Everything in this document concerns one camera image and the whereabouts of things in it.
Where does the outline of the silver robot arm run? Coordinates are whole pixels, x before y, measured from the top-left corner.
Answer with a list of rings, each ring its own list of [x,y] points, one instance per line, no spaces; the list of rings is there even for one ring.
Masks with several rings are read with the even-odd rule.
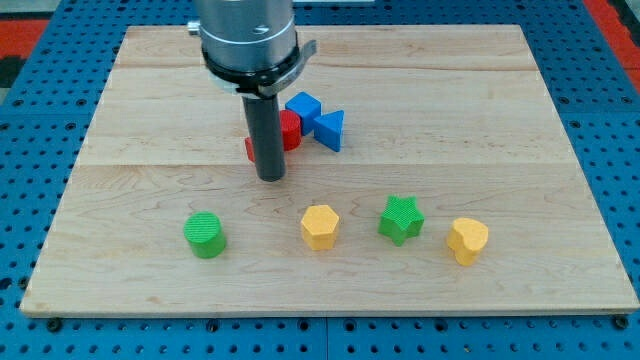
[[[276,96],[302,73],[317,43],[300,44],[292,0],[195,0],[206,66],[221,87],[254,99]]]

